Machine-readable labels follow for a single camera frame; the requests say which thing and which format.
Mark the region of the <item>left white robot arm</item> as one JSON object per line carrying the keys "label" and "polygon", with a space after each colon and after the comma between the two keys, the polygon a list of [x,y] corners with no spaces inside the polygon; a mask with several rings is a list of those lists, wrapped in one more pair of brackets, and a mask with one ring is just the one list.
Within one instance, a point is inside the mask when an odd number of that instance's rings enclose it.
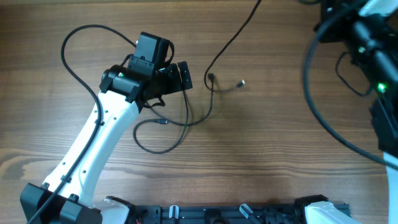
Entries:
{"label": "left white robot arm", "polygon": [[135,52],[104,71],[95,105],[61,163],[41,186],[28,184],[20,202],[29,223],[131,223],[136,208],[117,197],[93,196],[100,174],[125,130],[144,108],[192,87],[186,62],[173,63],[171,41],[142,32]]}

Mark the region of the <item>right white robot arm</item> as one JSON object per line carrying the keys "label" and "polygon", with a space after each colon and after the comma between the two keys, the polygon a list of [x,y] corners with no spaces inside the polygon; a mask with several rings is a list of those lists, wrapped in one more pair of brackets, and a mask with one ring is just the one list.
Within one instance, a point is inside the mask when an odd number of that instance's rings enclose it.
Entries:
{"label": "right white robot arm", "polygon": [[[385,166],[388,190],[388,222],[397,223],[397,29],[388,23],[397,12],[397,0],[320,1],[320,22],[302,66],[305,100],[323,128],[348,149]],[[321,116],[312,100],[309,74],[319,43],[343,42],[352,63],[365,74],[369,95],[377,98],[370,108],[371,124],[382,156],[371,154],[340,136]]]}

